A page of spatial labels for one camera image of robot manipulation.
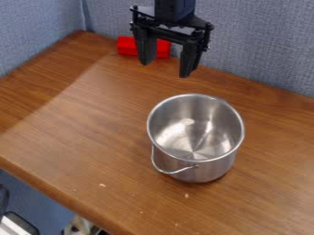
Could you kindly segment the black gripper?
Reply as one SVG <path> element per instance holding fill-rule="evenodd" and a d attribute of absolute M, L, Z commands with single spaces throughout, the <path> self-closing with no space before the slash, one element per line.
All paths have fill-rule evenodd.
<path fill-rule="evenodd" d="M 153 0 L 151 6 L 133 5 L 129 10 L 135 18 L 167 28 L 193 28 L 192 33 L 179 39 L 180 52 L 179 76 L 187 78 L 197 68 L 201 54 L 208 50 L 209 33 L 213 25 L 195 15 L 196 0 Z M 157 38 L 148 28 L 135 28 L 139 60 L 148 65 L 157 57 Z"/>

